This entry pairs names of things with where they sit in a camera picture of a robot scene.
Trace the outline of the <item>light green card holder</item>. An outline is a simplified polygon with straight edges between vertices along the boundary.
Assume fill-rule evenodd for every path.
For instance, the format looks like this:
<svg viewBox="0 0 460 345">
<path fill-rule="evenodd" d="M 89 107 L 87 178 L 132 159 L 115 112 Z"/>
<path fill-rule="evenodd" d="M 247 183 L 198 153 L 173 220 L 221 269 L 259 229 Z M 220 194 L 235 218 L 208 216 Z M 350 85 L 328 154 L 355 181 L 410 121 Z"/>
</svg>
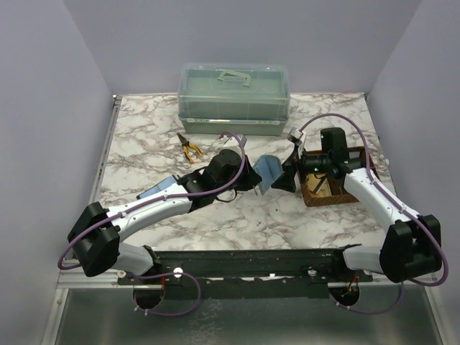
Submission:
<svg viewBox="0 0 460 345">
<path fill-rule="evenodd" d="M 260 193 L 264 195 L 271 185 L 282 175 L 282 163 L 280 159 L 273 155 L 262 155 L 253 166 L 254 171 L 261 177 L 262 181 L 258 184 Z"/>
</svg>

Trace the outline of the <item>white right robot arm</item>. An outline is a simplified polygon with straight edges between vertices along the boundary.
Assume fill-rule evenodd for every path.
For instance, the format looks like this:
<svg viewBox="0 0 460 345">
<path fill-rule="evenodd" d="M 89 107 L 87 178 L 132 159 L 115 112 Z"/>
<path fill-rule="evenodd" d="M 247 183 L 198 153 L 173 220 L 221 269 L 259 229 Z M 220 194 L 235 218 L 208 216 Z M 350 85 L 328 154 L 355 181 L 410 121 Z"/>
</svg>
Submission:
<svg viewBox="0 0 460 345">
<path fill-rule="evenodd" d="M 414 280 L 441 269 L 441 224 L 435 216 L 423 216 L 396 198 L 371 169 L 367 152 L 351 156 L 343 129 L 321 130 L 321 152 L 317 154 L 301 149 L 302 136 L 299 130 L 290 130 L 288 139 L 294 149 L 272 188 L 293 193 L 296 179 L 305 181 L 309 175 L 323 174 L 362 203 L 385 230 L 379 247 L 343 248 L 348 269 L 383 274 L 392 282 Z"/>
</svg>

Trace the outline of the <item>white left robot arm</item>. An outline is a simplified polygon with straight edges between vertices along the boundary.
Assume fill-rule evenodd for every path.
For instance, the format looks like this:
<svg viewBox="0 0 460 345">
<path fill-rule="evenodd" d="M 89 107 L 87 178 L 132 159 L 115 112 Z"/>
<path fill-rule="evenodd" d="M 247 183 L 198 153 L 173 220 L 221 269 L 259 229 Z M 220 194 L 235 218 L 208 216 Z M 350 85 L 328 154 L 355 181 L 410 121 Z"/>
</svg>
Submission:
<svg viewBox="0 0 460 345">
<path fill-rule="evenodd" d="M 228 190 L 247 191 L 261 183 L 247 156 L 221 150 L 209 163 L 181 177 L 170 176 L 131 203 L 103 208 L 85 207 L 68 234 L 68 243 L 88 277 L 109 269 L 144 275 L 158 264 L 148 247 L 126 244 L 126 239 L 173 216 L 211 205 Z"/>
</svg>

